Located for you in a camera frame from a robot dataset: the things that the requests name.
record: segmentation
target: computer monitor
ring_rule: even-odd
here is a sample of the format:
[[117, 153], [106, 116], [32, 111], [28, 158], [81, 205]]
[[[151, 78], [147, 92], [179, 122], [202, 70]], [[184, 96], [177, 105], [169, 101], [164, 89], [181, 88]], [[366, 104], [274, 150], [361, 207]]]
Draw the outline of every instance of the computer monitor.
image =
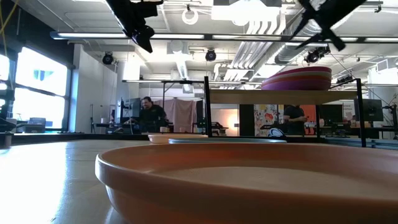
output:
[[[354, 100], [356, 119], [359, 120], [358, 100]], [[363, 116], [365, 121], [384, 121], [381, 100], [363, 100]]]
[[343, 122], [343, 105], [320, 105], [319, 118], [326, 124]]

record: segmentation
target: curtain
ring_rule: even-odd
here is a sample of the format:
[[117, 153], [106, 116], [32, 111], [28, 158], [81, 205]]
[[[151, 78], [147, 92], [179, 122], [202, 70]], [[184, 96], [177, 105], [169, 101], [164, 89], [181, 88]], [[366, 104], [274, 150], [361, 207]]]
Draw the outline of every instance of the curtain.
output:
[[[162, 106], [163, 101], [155, 101], [154, 104]], [[192, 131], [192, 123], [197, 121], [197, 102], [193, 100], [165, 100], [164, 111], [167, 119], [174, 124], [174, 132], [180, 132], [180, 128], [185, 131]]]

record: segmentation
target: desk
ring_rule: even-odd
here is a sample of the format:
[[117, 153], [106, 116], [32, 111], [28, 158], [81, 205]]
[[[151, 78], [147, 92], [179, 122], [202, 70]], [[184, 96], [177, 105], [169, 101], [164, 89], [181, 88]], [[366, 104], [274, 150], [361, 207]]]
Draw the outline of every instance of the desk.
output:
[[0, 223], [126, 223], [95, 176], [95, 157], [147, 144], [86, 140], [0, 150]]

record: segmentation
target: stack of colorful plates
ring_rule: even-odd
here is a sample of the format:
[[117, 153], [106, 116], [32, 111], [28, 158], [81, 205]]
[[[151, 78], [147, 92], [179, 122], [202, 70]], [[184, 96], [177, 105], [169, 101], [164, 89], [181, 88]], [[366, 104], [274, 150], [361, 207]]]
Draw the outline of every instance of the stack of colorful plates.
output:
[[331, 69], [307, 67], [280, 72], [263, 81], [262, 90], [328, 90]]

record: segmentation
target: ceiling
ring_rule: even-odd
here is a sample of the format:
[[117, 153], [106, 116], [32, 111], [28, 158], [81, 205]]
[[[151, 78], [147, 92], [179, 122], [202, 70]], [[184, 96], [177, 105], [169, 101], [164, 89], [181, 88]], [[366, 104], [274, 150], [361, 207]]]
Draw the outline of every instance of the ceiling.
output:
[[[357, 9], [335, 32], [338, 35], [345, 36], [398, 36], [396, 24], [396, 21], [398, 21], [398, 1], [383, 0], [383, 2], [382, 11], [379, 13], [374, 13], [376, 6]], [[20, 0], [19, 4], [57, 31], [121, 32], [113, 14], [107, 5], [102, 2], [93, 2], [93, 0]], [[248, 25], [236, 26], [231, 21], [212, 20], [210, 14], [213, 0], [191, 1], [190, 5], [192, 9], [201, 11], [198, 13], [198, 22], [194, 25], [188, 25], [182, 20], [182, 12], [186, 6], [184, 3], [178, 4], [178, 0], [165, 1], [163, 10], [158, 8], [159, 15], [147, 18], [147, 24], [154, 28], [156, 32], [243, 34], [248, 31]], [[299, 12], [299, 9], [299, 5], [288, 7], [285, 10], [286, 21], [293, 18]], [[85, 44], [85, 50], [98, 59], [104, 55], [105, 51], [114, 51], [114, 56], [120, 61], [127, 60], [134, 52], [143, 61], [141, 73], [150, 75], [152, 73], [170, 73], [171, 70], [177, 69], [176, 63], [169, 60], [170, 57], [166, 54], [168, 42], [164, 40], [152, 41], [154, 49], [152, 54], [135, 47], [127, 40], [91, 40], [89, 44]], [[213, 71], [217, 63], [231, 63], [241, 45], [240, 42], [229, 41], [188, 41], [187, 44], [188, 51], [192, 56], [186, 62], [188, 70], [208, 71]], [[214, 62], [206, 62], [205, 60], [206, 51], [210, 48], [215, 49], [217, 53], [217, 60]], [[367, 63], [366, 61], [375, 62], [385, 56], [394, 55], [398, 55], [398, 45], [350, 44], [341, 52], [331, 46], [331, 55], [321, 59], [317, 65], [332, 68], [333, 74], [336, 75], [335, 78], [345, 68], [360, 66], [361, 69], [355, 70], [355, 74], [364, 78], [368, 73], [366, 68], [374, 66], [374, 63]], [[303, 63], [302, 56], [298, 56], [291, 64], [286, 66], [284, 70], [307, 66]], [[264, 77], [259, 75], [256, 80], [261, 81], [262, 79]]]

